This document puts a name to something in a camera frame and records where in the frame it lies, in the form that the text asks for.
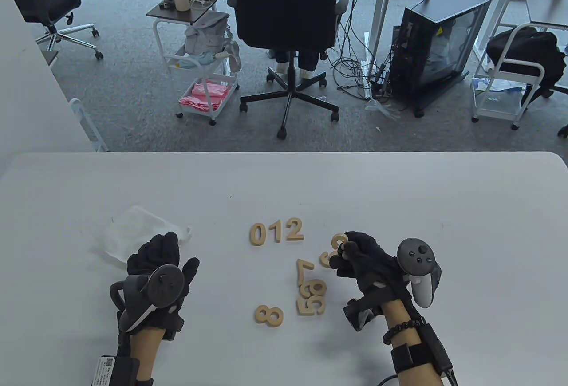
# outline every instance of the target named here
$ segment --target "gray bag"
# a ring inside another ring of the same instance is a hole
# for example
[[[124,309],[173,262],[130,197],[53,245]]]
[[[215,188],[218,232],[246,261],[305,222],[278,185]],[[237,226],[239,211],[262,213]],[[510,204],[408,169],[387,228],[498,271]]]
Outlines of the gray bag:
[[[185,53],[199,56],[202,53],[223,51],[228,13],[209,11],[185,30]]]

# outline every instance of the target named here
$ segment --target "black bag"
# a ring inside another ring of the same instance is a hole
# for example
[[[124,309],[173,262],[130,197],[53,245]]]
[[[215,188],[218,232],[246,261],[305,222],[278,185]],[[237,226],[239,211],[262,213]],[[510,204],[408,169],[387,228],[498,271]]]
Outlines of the black bag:
[[[487,43],[487,55],[494,65],[497,65],[511,32],[513,30],[497,34]],[[545,88],[554,86],[562,78],[564,68],[566,67],[564,53],[558,50],[556,35],[550,31],[537,31],[534,27],[526,27],[519,30],[505,57],[519,61],[536,62],[542,65],[545,72],[540,85]],[[538,69],[535,67],[515,65],[507,62],[503,62],[501,71],[536,76],[539,74]]]

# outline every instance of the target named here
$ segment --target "black pants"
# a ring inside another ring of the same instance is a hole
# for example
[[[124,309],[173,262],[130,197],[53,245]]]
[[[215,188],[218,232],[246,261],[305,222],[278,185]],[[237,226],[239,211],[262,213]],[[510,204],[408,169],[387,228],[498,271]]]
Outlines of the black pants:
[[[288,52],[286,51],[274,51],[276,54],[276,62],[284,63],[288,62]],[[314,51],[301,51],[298,54],[298,68],[306,71],[315,71],[318,65],[319,52]]]

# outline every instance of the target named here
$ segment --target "white wall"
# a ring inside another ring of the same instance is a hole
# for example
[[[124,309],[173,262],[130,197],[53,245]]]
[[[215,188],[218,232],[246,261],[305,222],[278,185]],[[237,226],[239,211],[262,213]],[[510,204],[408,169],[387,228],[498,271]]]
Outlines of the white wall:
[[[0,18],[0,175],[16,153],[93,151],[14,0]]]

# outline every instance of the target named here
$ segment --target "black glove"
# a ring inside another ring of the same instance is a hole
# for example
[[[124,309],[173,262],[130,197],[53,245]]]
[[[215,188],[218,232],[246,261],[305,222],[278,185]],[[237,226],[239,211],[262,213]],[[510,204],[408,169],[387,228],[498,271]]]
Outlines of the black glove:
[[[179,245],[178,237],[174,232],[168,232],[165,235],[156,235],[140,247],[137,254],[132,254],[128,258],[128,274],[129,275],[150,275],[158,267],[165,264],[174,264],[179,266]],[[164,340],[173,340],[177,331],[183,326],[183,319],[179,316],[179,309],[184,298],[189,293],[189,284],[193,281],[197,268],[199,267],[199,259],[191,258],[183,265],[182,272],[185,277],[183,290],[179,298],[171,307],[156,309],[154,312],[136,328],[137,333],[144,327],[156,327],[166,329]]]
[[[412,297],[406,289],[408,281],[404,280],[404,271],[396,258],[385,253],[375,238],[367,234],[350,231],[346,235],[349,241],[337,250],[336,256],[329,258],[329,266],[337,270],[337,276],[356,278],[363,294],[373,289],[373,282],[383,283],[392,288],[398,299],[411,304]]]

